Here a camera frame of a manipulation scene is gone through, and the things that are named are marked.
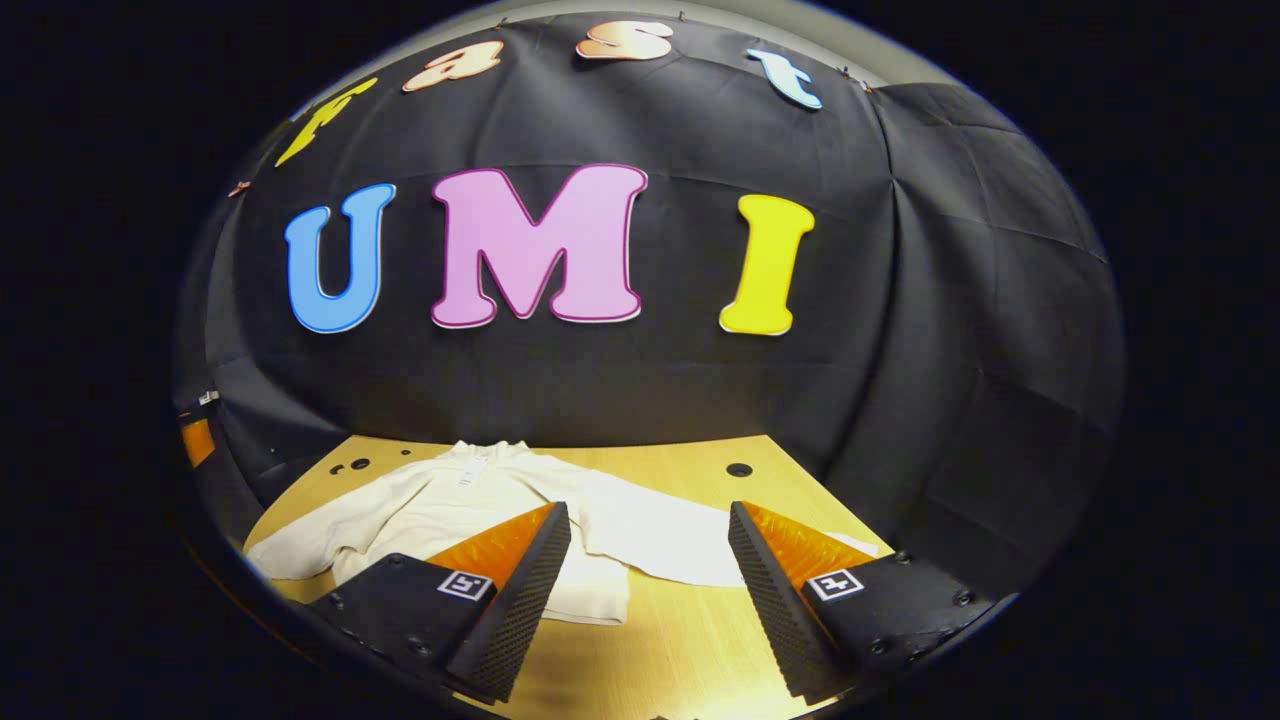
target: foam letter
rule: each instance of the foam letter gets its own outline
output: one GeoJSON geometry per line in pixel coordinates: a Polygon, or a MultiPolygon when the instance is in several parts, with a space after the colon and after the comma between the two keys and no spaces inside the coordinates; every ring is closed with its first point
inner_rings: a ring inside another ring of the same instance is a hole
{"type": "Polygon", "coordinates": [[[763,50],[748,50],[746,54],[764,63],[764,74],[773,83],[773,87],[778,88],[778,92],[812,110],[822,108],[822,100],[800,86],[801,79],[813,82],[809,79],[809,74],[792,65],[791,60],[763,50]]]}
{"type": "Polygon", "coordinates": [[[428,63],[425,70],[411,77],[404,83],[403,90],[413,92],[447,79],[477,76],[502,61],[498,59],[498,53],[502,53],[502,41],[490,40],[489,42],[468,45],[448,55],[440,55],[428,63]]]}
{"type": "Polygon", "coordinates": [[[328,208],[312,208],[284,228],[289,243],[289,302],[307,329],[340,333],[358,325],[374,310],[381,284],[383,208],[396,197],[396,186],[371,184],[352,192],[342,204],[351,218],[351,281],[342,295],[320,290],[320,228],[329,222],[328,208]]]}
{"type": "Polygon", "coordinates": [[[552,314],[575,323],[616,323],[640,314],[631,291],[627,236],[631,206],[649,184],[626,165],[579,168],[536,224],[500,170],[468,170],[435,186],[445,204],[444,297],[431,319],[444,328],[493,320],[498,305],[480,287],[480,263],[517,318],[534,314],[552,270],[564,256],[564,287],[552,314]]]}
{"type": "Polygon", "coordinates": [[[787,292],[800,236],[813,229],[813,213],[769,195],[744,195],[737,209],[751,231],[737,297],[721,310],[721,327],[731,333],[778,336],[791,329],[787,292]]]}
{"type": "Polygon", "coordinates": [[[347,106],[347,102],[351,102],[352,97],[369,90],[370,87],[374,86],[375,82],[378,82],[378,78],[375,77],[369,78],[361,85],[348,90],[347,92],[343,92],[342,95],[321,105],[315,111],[315,114],[311,115],[311,119],[307,120],[307,124],[302,127],[302,132],[300,132],[298,136],[293,138],[293,142],[289,145],[289,149],[285,150],[284,154],[280,155],[280,159],[275,161],[275,167],[279,168],[282,164],[284,164],[285,160],[297,155],[307,145],[311,145],[311,141],[315,140],[316,137],[315,135],[316,129],[319,129],[320,126],[329,124],[329,120],[337,118],[338,113],[340,113],[342,109],[347,106]]]}
{"type": "Polygon", "coordinates": [[[593,27],[591,40],[577,44],[577,54],[589,60],[653,60],[671,53],[663,37],[675,32],[662,23],[618,20],[593,27]]]}

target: white shirt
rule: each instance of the white shirt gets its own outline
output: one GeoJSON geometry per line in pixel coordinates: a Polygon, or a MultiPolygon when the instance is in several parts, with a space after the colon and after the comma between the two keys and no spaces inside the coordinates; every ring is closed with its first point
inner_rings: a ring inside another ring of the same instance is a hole
{"type": "Polygon", "coordinates": [[[247,556],[269,578],[310,578],[332,566],[342,584],[388,553],[426,559],[548,502],[567,505],[571,537],[543,618],[621,625],[627,565],[687,584],[745,587],[727,511],[535,454],[524,442],[458,442],[298,518],[247,556]]]}

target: clothing tag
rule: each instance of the clothing tag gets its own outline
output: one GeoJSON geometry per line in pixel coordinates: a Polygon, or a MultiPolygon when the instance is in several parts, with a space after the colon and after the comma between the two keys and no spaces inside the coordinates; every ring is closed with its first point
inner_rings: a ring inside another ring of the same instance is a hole
{"type": "Polygon", "coordinates": [[[471,460],[471,462],[467,462],[466,468],[462,468],[462,477],[458,478],[458,487],[460,488],[471,487],[471,480],[476,475],[479,475],[488,464],[489,464],[488,457],[475,457],[471,460]]]}

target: wooden tabletop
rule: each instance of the wooden tabletop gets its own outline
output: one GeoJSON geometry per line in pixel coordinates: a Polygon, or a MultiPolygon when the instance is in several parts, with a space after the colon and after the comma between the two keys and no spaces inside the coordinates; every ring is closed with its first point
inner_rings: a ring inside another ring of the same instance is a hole
{"type": "MultiPolygon", "coordinates": [[[[244,547],[401,465],[448,448],[348,438],[266,510],[244,547]],[[367,459],[369,466],[353,470],[357,459],[367,459]],[[339,464],[343,469],[330,474],[339,464]]],[[[874,543],[877,557],[893,552],[767,436],[534,451],[710,507],[728,510],[732,501],[745,500],[819,530],[874,543]],[[733,462],[749,465],[751,474],[730,475],[726,468],[733,462]]],[[[627,579],[631,602],[623,625],[543,620],[511,702],[485,706],[457,697],[512,720],[790,720],[831,702],[806,706],[787,693],[745,588],[686,585],[634,568],[627,579]]],[[[271,582],[302,602],[334,587],[329,571],[271,582]]]]}

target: pink letter m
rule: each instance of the pink letter m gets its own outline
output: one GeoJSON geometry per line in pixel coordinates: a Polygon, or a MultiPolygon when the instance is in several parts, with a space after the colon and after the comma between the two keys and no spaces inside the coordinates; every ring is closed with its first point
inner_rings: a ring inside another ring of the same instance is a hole
{"type": "Polygon", "coordinates": [[[584,165],[573,172],[534,223],[502,170],[468,170],[442,179],[445,205],[444,297],[431,319],[444,328],[493,320],[498,305],[480,286],[480,261],[520,319],[534,314],[552,270],[564,256],[564,287],[552,314],[575,323],[616,323],[640,314],[627,274],[631,205],[649,183],[626,165],[584,165]]]}

